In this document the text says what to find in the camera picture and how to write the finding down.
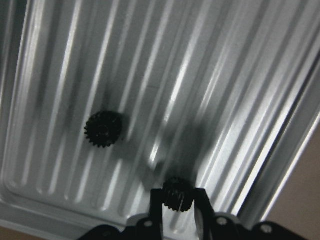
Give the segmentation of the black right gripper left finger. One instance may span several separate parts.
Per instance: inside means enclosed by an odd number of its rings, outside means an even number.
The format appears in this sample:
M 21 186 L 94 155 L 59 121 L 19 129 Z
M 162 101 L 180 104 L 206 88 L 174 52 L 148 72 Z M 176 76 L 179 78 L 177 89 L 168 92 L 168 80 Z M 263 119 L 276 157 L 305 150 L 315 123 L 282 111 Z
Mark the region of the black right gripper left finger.
M 163 190 L 160 188 L 151 190 L 149 218 L 155 240 L 163 240 Z

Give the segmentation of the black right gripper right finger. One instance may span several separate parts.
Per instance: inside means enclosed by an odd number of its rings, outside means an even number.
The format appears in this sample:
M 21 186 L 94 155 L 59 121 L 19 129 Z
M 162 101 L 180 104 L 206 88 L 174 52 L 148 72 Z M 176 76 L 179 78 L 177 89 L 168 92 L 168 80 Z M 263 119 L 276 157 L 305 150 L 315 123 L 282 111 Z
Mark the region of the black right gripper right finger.
M 204 188 L 194 189 L 194 220 L 200 240 L 212 240 L 212 225 L 215 211 Z

